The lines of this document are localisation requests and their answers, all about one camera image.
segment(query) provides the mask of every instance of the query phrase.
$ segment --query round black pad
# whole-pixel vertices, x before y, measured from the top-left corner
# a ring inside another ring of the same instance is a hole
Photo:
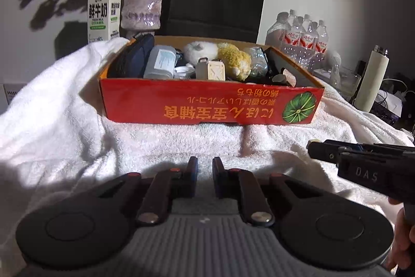
[[[94,221],[82,213],[63,213],[46,224],[47,234],[60,241],[76,241],[94,231]]]
[[[393,229],[373,209],[319,197],[293,206],[281,222],[281,237],[304,262],[325,269],[358,270],[384,261]]]
[[[106,199],[63,201],[26,216],[16,241],[30,261],[77,269],[104,261],[129,240],[133,224]]]

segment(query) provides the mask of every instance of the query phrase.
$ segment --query red bottle label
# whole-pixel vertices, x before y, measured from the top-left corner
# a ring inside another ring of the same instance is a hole
[[[305,48],[311,48],[312,50],[314,50],[315,41],[315,37],[310,36],[309,34],[305,34],[300,39],[300,46]]]
[[[300,34],[298,32],[286,32],[284,42],[292,46],[298,46],[300,42]]]
[[[321,53],[326,52],[326,48],[327,48],[327,43],[324,43],[322,41],[319,41],[315,46],[316,52],[321,52]]]

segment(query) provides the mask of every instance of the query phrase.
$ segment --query yellow plush toy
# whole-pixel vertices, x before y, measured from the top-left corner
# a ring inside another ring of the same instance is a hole
[[[250,55],[228,43],[217,44],[217,47],[217,56],[225,64],[226,76],[239,81],[248,78],[251,73]]]

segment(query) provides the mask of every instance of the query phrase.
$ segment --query power outlet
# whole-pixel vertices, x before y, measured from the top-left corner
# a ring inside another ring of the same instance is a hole
[[[16,94],[25,86],[26,84],[4,84],[4,92],[6,93],[7,102],[10,105],[13,98]]]

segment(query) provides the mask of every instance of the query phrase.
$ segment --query black case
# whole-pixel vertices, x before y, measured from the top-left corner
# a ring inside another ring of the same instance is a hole
[[[151,50],[154,36],[147,34],[136,38],[136,42],[123,50],[109,65],[107,78],[142,78]]]

